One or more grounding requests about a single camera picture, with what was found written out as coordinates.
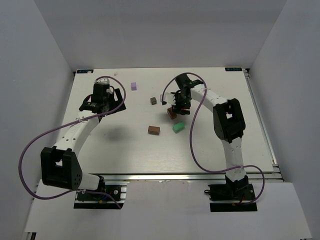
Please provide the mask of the brown rectangular block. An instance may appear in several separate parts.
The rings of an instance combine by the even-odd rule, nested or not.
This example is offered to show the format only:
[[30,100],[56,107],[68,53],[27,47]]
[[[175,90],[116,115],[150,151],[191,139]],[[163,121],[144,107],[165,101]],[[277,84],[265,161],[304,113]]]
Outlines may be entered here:
[[177,118],[177,114],[173,112],[173,110],[172,110],[171,107],[167,109],[167,114],[169,115],[169,117],[170,117],[171,120]]

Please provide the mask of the green notched block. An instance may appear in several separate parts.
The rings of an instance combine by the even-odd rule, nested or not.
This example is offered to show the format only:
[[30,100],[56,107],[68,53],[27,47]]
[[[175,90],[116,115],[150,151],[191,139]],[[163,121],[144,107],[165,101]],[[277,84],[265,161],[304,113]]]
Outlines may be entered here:
[[174,124],[172,126],[172,130],[175,132],[175,133],[179,133],[180,131],[182,131],[183,129],[185,128],[185,123],[184,122],[178,122],[176,124]]

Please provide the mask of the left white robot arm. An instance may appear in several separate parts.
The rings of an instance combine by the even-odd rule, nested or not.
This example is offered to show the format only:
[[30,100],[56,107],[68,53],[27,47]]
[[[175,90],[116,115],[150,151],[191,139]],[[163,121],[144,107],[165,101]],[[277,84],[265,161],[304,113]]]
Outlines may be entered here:
[[53,147],[41,151],[43,184],[73,191],[105,191],[103,177],[83,172],[78,155],[92,130],[101,122],[100,114],[125,110],[123,100],[120,89],[111,86],[108,80],[93,85],[93,93],[83,100],[75,123]]

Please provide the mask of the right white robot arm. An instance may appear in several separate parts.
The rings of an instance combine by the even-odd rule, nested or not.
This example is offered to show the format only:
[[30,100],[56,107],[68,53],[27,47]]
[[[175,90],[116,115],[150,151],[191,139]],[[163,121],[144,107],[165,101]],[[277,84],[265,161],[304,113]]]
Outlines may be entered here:
[[[193,161],[204,172],[225,173],[226,184],[237,191],[243,189],[247,187],[249,180],[244,170],[242,155],[242,138],[246,123],[240,102],[236,98],[227,99],[209,90],[205,81],[195,73],[193,75],[198,79],[191,80],[188,77],[191,74],[189,72],[181,73],[172,79],[177,84],[178,90],[169,94],[169,103],[173,113],[183,116],[190,114],[192,100],[199,102],[189,131],[189,147]],[[195,120],[201,106],[205,106],[212,112],[213,130],[221,140],[224,150],[226,163],[224,170],[205,169],[196,159],[192,136]]]

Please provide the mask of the purple cube block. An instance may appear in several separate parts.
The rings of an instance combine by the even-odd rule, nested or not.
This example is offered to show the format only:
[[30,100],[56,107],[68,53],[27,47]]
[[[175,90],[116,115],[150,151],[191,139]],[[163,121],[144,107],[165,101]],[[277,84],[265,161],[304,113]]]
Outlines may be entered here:
[[132,82],[132,83],[130,84],[130,87],[131,87],[131,90],[132,90],[132,91],[136,91],[136,90],[137,90],[137,83],[136,83],[136,82]]

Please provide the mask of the olive green cube block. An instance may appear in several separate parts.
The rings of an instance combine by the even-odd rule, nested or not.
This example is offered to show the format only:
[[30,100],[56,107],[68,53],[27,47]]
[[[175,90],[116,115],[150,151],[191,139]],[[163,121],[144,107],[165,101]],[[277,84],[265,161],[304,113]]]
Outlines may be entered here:
[[157,99],[156,99],[155,97],[151,97],[151,98],[150,98],[150,103],[151,103],[152,105],[155,105],[155,104],[157,103]]

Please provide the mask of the brown block with picture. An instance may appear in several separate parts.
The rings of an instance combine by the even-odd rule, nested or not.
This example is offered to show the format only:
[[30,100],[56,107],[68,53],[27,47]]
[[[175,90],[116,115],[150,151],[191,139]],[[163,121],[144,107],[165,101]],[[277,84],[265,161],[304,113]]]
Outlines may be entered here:
[[148,126],[148,134],[158,136],[160,134],[160,127],[158,126]]

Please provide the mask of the left blue label sticker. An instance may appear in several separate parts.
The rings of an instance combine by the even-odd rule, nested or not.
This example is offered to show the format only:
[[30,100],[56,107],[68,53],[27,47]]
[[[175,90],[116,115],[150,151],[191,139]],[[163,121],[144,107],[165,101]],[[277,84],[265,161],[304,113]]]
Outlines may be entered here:
[[92,74],[93,72],[93,69],[78,69],[76,71],[77,74]]

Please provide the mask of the blue label sticker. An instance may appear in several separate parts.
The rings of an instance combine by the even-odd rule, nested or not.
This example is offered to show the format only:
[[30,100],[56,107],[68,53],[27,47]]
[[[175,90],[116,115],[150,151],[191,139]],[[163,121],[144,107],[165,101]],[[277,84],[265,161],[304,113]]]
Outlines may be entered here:
[[76,71],[77,74],[92,74],[93,72],[93,69],[78,69]]
[[241,67],[225,67],[226,72],[242,72],[243,69]]

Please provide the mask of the right blue label sticker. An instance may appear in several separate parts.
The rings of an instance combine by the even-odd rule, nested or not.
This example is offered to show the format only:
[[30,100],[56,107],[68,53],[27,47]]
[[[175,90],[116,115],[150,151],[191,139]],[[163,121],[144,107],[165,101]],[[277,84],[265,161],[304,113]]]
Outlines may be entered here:
[[241,67],[225,67],[226,72],[242,72],[243,69]]

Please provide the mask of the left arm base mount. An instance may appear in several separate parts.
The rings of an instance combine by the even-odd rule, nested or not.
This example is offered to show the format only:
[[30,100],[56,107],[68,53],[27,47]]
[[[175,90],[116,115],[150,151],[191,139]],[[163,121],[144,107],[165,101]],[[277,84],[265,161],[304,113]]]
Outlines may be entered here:
[[102,193],[78,191],[73,204],[74,209],[86,210],[120,210],[126,199],[127,186],[107,184]]

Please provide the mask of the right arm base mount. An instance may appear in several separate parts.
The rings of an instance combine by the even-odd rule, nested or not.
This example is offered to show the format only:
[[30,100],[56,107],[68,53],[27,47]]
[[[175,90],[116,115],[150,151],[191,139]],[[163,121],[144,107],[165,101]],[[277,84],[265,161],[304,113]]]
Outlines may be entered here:
[[227,188],[227,184],[211,184],[204,194],[209,197],[209,206],[212,213],[236,213],[236,212],[257,212],[255,202],[249,203],[256,198],[252,184],[233,194]]

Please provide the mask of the aluminium table frame rail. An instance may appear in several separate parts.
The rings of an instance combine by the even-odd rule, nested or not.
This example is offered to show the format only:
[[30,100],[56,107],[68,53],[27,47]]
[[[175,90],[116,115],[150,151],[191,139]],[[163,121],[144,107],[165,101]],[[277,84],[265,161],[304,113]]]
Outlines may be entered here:
[[249,68],[243,69],[243,74],[244,74],[244,77],[245,77],[245,80],[246,80],[246,83],[247,83],[247,87],[248,87],[248,90],[249,90],[249,93],[250,93],[250,96],[251,96],[252,103],[253,103],[254,108],[255,108],[255,112],[256,112],[256,115],[257,115],[257,118],[258,118],[258,121],[259,121],[259,125],[260,125],[261,131],[262,131],[262,135],[263,135],[267,150],[268,150],[268,154],[269,154],[269,156],[271,158],[271,163],[272,163],[272,168],[273,168],[273,175],[274,174],[279,175],[279,178],[277,178],[277,180],[284,182],[284,178],[282,176],[278,161],[276,159],[276,156],[275,156],[275,153],[274,153],[274,149],[273,149],[273,146],[272,146],[268,131],[266,129],[266,125],[264,123],[260,107],[259,107],[258,102],[257,102],[256,95],[255,95],[254,90],[253,90],[252,85],[251,85],[250,69]]

